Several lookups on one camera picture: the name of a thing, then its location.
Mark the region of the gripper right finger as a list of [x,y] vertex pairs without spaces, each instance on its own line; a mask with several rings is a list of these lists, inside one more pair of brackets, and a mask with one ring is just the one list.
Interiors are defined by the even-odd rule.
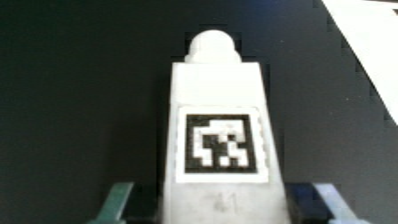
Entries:
[[288,183],[292,224],[372,224],[361,219],[331,183]]

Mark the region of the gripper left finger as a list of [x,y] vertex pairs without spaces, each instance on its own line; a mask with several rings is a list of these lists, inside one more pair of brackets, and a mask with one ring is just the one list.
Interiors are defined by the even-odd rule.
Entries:
[[132,189],[132,182],[119,182],[114,184],[96,218],[91,219],[85,224],[126,224],[123,212]]

